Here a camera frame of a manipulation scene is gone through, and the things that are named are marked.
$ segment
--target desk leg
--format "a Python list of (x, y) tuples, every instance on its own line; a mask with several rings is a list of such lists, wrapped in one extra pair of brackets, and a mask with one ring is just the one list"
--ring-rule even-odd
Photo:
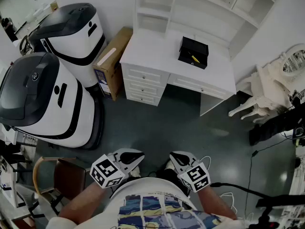
[(211, 109), (214, 109), (217, 105), (221, 104), (224, 99), (218, 97), (213, 97), (207, 94), (201, 94), (200, 102), (200, 116), (209, 112)]

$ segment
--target wooden chair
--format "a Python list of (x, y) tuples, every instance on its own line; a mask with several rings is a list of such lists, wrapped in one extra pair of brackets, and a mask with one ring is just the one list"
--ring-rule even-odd
[(38, 187), (38, 170), (42, 162), (56, 161), (54, 170), (54, 186), (47, 189), (47, 191), (56, 190), (60, 195), (51, 201), (51, 207), (58, 215), (59, 211), (55, 208), (63, 197), (72, 200), (79, 195), (85, 188), (86, 173), (90, 168), (84, 169), (76, 164), (69, 162), (69, 160), (76, 160), (77, 158), (62, 158), (62, 157), (40, 157), (33, 169), (33, 183), (38, 195), (41, 191)]

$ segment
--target white desk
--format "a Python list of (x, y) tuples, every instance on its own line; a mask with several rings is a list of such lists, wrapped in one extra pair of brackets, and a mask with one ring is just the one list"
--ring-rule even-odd
[[(178, 60), (183, 36), (209, 46), (205, 70)], [(120, 62), (130, 100), (158, 106), (166, 84), (172, 84), (203, 93), (203, 115), (236, 94), (228, 49), (195, 35), (174, 30), (162, 35), (140, 29), (132, 36)]]

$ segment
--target black box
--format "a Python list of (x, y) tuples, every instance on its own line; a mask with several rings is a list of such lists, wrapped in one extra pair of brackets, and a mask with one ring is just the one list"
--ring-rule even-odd
[(205, 69), (208, 65), (209, 46), (201, 42), (183, 37), (178, 60)]

